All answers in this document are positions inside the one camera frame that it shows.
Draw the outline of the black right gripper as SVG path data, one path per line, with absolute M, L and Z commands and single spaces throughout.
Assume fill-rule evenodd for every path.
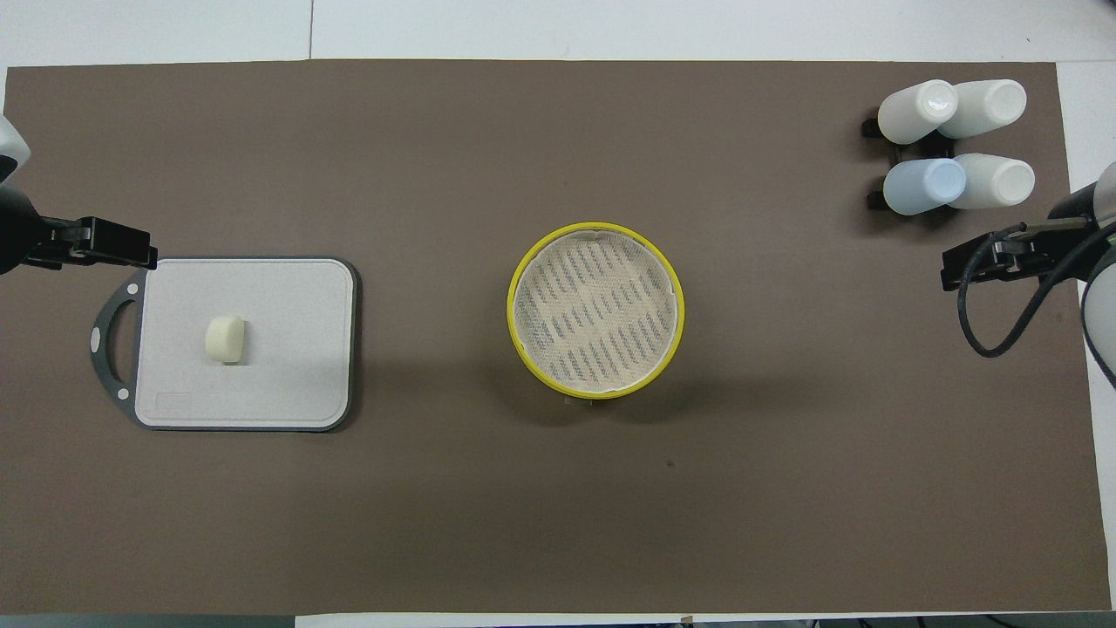
M 1062 263 L 1072 248 L 1115 218 L 1115 183 L 1096 181 L 1058 202 L 1050 220 L 1075 220 L 1075 229 L 1058 236 L 1055 263 Z M 956 291 L 964 282 L 1012 282 L 1051 270 L 1051 247 L 1043 236 L 1024 229 L 1001 229 L 953 247 L 942 254 L 942 290 Z

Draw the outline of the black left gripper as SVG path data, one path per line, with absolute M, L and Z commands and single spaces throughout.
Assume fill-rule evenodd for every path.
M 155 270 L 158 251 L 147 231 L 127 228 L 102 218 L 84 218 L 83 257 L 95 263 L 129 265 Z M 16 189 L 1 189 L 1 274 L 17 265 L 61 270 L 62 265 L 84 265 L 73 255 L 81 230 L 76 220 L 44 218 L 31 199 Z

